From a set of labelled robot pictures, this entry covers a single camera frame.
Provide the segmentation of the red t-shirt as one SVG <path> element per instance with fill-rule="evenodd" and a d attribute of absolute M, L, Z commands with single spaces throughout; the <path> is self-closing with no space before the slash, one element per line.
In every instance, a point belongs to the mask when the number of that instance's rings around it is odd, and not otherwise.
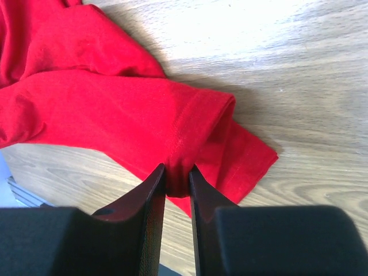
<path fill-rule="evenodd" d="M 277 153 L 233 119 L 232 94 L 166 77 L 98 7 L 1 2 L 1 147 L 105 153 L 140 179 L 163 163 L 167 197 L 190 213 L 189 172 L 239 203 Z"/>

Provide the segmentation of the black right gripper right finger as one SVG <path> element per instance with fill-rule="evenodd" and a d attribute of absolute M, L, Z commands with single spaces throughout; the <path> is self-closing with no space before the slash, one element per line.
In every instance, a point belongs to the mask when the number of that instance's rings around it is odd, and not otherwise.
<path fill-rule="evenodd" d="M 329 205 L 240 207 L 189 174 L 197 275 L 366 275 L 350 216 Z"/>

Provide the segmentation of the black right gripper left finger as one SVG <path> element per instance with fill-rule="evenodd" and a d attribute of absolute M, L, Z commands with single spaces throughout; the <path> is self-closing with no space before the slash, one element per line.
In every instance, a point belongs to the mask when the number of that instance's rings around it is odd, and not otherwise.
<path fill-rule="evenodd" d="M 93 214 L 73 207 L 1 209 L 2 275 L 157 275 L 166 170 Z"/>

